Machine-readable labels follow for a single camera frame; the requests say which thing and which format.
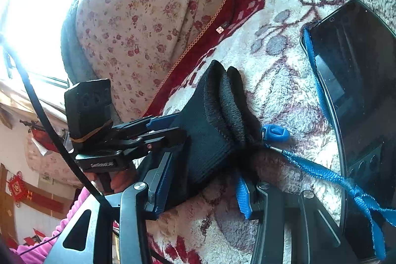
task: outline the bright window light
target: bright window light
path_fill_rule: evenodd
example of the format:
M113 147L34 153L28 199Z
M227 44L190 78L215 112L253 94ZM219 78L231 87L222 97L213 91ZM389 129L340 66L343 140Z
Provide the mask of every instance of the bright window light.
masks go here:
M66 80L61 28L73 0L8 0L3 33L28 71Z

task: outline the window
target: window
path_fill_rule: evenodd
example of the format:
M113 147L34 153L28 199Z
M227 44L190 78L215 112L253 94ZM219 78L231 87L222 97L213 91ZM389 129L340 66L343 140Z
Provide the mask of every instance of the window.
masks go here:
M18 53L31 80L63 91L69 84L61 57L61 28L72 1L1 0L0 4L0 31ZM1 76L18 79L12 59L4 54L3 58L6 71Z

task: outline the zipper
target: zipper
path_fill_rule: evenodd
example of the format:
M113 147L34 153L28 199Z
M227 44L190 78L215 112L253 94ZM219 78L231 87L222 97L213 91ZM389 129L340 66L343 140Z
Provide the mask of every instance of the zipper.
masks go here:
M183 60L183 58L187 55L187 53L195 46L196 43L198 43L198 41L201 39L201 37L205 34L205 32L211 27L211 25L213 24L213 22L215 21L215 19L217 18L217 16L219 15L220 11L222 10L225 2L227 0L223 0L223 2L221 3L219 9L217 10L216 14L211 18L211 20L209 21L208 24L206 24L206 26L201 30L201 32L199 33L199 35L191 42L191 44L189 46L187 46L187 48L184 50L184 52L182 53L182 55L179 57L179 59L175 62L175 64L173 64L171 70L168 72L167 76L165 77L165 79L161 82L160 86L157 88L157 91L155 91L155 94L152 98L152 100L150 101L150 103L148 104L147 108L144 110L142 116L144 116L146 114L146 112L149 110L149 108L151 107L151 104L153 103L153 101L155 100L155 98L157 97L157 94L161 91L161 88L163 87L163 85L165 84L165 82L169 79L170 75L172 74L172 72L175 70L175 68L180 64L180 62Z

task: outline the black glove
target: black glove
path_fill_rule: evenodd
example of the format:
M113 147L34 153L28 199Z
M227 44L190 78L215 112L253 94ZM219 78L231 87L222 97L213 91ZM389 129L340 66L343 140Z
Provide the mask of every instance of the black glove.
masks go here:
M166 208L196 195L225 167L246 162L258 149L261 126L246 104L242 79L234 67L226 72L216 60L202 75L186 106L170 127L187 131L182 147L167 149L176 158L175 175ZM139 165L139 180L159 165L163 151Z

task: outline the metal screw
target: metal screw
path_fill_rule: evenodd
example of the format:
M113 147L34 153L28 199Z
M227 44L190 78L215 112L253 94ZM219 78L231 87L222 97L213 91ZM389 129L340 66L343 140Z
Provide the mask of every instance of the metal screw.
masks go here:
M136 184L133 185L133 188L136 190L142 190L146 188L146 183L145 182L137 182Z
M312 192L312 191L310 191L310 190L304 190L303 192L302 192L302 195L305 197L305 198L308 198L308 199L311 199L311 198L313 198L315 195L314 195L314 193Z
M268 182L262 181L260 182L259 187L263 190L266 190L270 188L270 184Z

